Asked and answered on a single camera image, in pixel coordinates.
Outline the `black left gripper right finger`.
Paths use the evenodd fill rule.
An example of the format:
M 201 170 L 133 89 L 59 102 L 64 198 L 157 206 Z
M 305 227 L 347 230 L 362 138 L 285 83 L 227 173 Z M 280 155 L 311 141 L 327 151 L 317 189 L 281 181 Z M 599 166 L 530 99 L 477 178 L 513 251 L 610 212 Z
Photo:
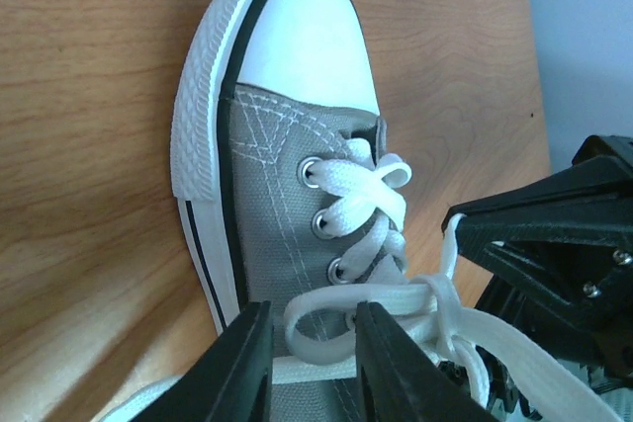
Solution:
M 376 302 L 356 311 L 356 369 L 365 421 L 492 421 Z

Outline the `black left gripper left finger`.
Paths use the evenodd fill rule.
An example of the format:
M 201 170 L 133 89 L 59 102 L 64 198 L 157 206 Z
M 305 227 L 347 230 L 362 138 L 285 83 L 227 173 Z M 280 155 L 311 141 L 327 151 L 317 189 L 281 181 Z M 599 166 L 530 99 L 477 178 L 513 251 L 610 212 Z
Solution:
M 271 303 L 252 302 L 180 381 L 136 421 L 268 421 L 273 376 Z

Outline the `grey canvas sneaker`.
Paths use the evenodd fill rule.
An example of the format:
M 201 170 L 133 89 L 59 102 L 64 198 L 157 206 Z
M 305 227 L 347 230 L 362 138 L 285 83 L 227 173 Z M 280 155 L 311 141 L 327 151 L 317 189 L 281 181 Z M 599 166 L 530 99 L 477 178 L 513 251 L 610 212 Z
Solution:
M 218 332 L 269 301 L 402 283 L 409 167 L 387 151 L 351 0 L 212 0 L 174 103 L 172 191 Z

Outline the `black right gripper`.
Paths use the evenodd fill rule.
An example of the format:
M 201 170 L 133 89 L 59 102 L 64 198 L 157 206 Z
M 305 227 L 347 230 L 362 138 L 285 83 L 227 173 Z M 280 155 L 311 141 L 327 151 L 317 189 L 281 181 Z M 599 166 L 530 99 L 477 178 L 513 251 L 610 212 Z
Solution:
M 453 206 L 441 229 L 493 277 L 476 307 L 552 356 L 632 377 L 632 140 L 591 135 L 570 168 Z

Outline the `white shoelace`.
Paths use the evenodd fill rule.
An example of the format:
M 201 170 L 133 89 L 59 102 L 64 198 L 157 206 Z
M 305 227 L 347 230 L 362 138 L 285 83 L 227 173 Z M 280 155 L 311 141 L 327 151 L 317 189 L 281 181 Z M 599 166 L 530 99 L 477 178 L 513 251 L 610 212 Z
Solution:
M 300 328 L 308 316 L 323 310 L 350 314 L 362 301 L 380 304 L 416 346 L 434 362 L 448 361 L 465 369 L 471 393 L 488 401 L 481 349 L 507 363 L 520 383 L 553 376 L 570 382 L 572 375 L 538 345 L 500 318 L 463 306 L 453 284 L 458 254 L 453 230 L 444 232 L 437 273 L 407 278 L 402 234 L 406 204 L 400 194 L 411 175 L 395 154 L 374 157 L 368 141 L 352 138 L 344 159 L 310 158 L 299 169 L 311 189 L 332 195 L 331 206 L 314 219 L 320 237 L 345 236 L 367 225 L 368 233 L 327 270 L 326 287 L 294 297 L 284 312 L 289 355 L 273 363 L 273 381 L 280 385 L 342 380 L 352 374 L 355 339 L 351 332 L 318 341 Z

